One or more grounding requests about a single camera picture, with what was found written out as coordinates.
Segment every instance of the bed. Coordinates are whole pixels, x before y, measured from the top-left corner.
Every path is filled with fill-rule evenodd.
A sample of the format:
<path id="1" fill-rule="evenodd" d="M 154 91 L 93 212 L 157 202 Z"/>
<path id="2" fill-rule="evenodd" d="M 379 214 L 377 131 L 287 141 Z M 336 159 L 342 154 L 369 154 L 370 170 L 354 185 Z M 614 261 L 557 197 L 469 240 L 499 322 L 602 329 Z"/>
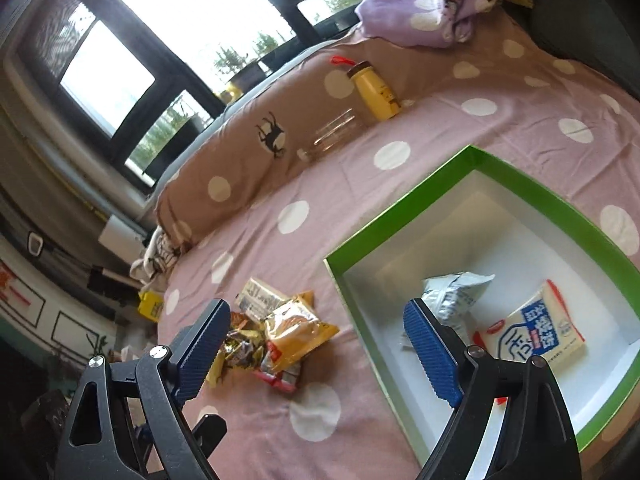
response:
<path id="1" fill-rule="evenodd" d="M 402 113 L 374 123 L 328 62 L 334 55 L 372 62 Z M 305 143 L 347 108 L 361 119 L 360 134 L 309 163 Z M 227 121 L 158 199 L 160 225 L 186 252 L 165 294 L 159 341 L 170 342 L 212 298 L 233 303 L 251 276 L 287 294 L 313 289 L 318 314 L 340 333 L 308 356 L 293 398 L 232 371 L 186 403 L 191 425 L 205 413 L 226 419 L 229 432 L 210 457 L 220 478 L 415 478 L 420 465 L 323 258 L 474 144 L 567 199 L 640 267 L 638 118 L 640 103 L 625 91 L 540 50 L 494 9 L 478 18 L 471 42 L 445 50 L 399 48 L 356 28 Z M 286 137 L 270 148 L 260 140 L 273 123 Z M 639 406 L 640 386 L 582 453 L 583 468 L 622 436 Z"/>

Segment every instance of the white wall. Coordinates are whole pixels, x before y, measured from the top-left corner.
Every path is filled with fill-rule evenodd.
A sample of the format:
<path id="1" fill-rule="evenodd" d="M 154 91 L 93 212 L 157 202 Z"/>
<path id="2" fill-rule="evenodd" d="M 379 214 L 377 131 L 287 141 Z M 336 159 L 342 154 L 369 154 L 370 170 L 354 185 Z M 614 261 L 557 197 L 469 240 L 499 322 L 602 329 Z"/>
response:
<path id="1" fill-rule="evenodd" d="M 6 266 L 16 278 L 6 281 Z M 0 316 L 48 352 L 84 368 L 103 336 L 113 348 L 116 325 L 76 301 L 39 273 L 0 235 Z"/>

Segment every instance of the yellow bottle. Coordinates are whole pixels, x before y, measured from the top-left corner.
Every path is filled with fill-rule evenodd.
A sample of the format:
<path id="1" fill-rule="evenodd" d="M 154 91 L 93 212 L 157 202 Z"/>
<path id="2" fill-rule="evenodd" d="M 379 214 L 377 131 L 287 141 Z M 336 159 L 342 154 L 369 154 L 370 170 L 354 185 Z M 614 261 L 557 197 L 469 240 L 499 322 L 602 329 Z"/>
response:
<path id="1" fill-rule="evenodd" d="M 400 112 L 400 103 L 369 61 L 363 61 L 347 72 L 369 110 L 379 121 L 386 121 Z"/>

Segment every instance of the purple pillow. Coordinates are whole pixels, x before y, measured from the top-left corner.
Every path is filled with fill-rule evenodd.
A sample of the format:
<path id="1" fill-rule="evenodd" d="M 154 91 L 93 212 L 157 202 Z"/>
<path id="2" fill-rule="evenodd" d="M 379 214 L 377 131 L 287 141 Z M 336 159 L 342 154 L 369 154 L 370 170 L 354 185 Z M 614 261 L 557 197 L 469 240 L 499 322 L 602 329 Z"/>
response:
<path id="1" fill-rule="evenodd" d="M 487 0 L 363 0 L 356 13 L 366 36 L 444 48 L 468 40 L 471 17 L 490 8 Z"/>

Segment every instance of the black window frame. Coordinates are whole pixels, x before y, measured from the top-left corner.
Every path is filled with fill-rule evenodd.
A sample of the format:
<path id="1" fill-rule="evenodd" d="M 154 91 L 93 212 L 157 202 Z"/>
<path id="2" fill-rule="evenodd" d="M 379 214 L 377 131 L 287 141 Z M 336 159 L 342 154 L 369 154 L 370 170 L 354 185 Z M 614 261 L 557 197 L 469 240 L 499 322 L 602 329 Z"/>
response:
<path id="1" fill-rule="evenodd" d="M 62 88 L 60 81 L 65 72 L 63 71 L 58 79 L 52 78 L 50 73 L 38 69 L 37 60 L 30 54 L 29 40 L 35 34 L 40 23 L 38 17 L 46 14 L 47 3 L 52 1 L 44 0 L 40 8 L 37 9 L 23 40 L 18 45 L 18 56 L 47 98 L 56 106 L 56 111 L 76 132 L 82 133 L 81 139 L 98 156 L 119 171 L 133 186 L 142 192 L 151 193 L 155 186 L 148 186 L 125 165 L 125 162 L 162 113 L 183 91 L 187 91 L 196 99 L 212 119 L 220 116 L 225 111 L 226 105 L 122 0 L 79 0 L 95 15 L 94 24 L 98 21 L 103 22 L 154 77 L 153 83 L 134 104 L 115 133 L 111 137 L 108 136 L 81 105 Z M 286 60 L 293 59 L 306 48 L 329 39 L 325 34 L 322 34 L 320 27 L 318 27 L 319 24 L 312 25 L 298 9 L 298 4 L 305 0 L 269 1 L 296 34 L 292 40 L 280 46 L 284 50 L 287 45 L 288 55 L 285 57 L 289 59 L 279 59 L 276 64 L 278 68 Z M 92 27 L 93 24 L 84 33 L 65 70 Z M 270 54 L 271 57 L 274 57 L 276 52 Z"/>
<path id="2" fill-rule="evenodd" d="M 50 73 L 38 68 L 39 63 L 33 59 L 29 48 L 30 39 L 34 35 L 31 27 L 39 26 L 38 18 L 47 12 L 48 4 L 53 1 L 55 0 L 44 0 L 36 12 L 24 39 L 18 45 L 17 54 L 20 60 L 64 120 L 76 132 L 82 132 L 82 140 L 133 186 L 141 192 L 150 193 L 153 187 L 148 186 L 131 171 L 125 162 L 162 113 L 183 91 L 187 91 L 196 99 L 212 118 L 218 117 L 226 105 L 121 0 L 79 0 L 96 19 L 77 44 L 65 70 L 58 78 L 53 78 Z M 60 85 L 66 68 L 98 21 L 104 23 L 154 78 L 112 136 L 109 136 Z"/>

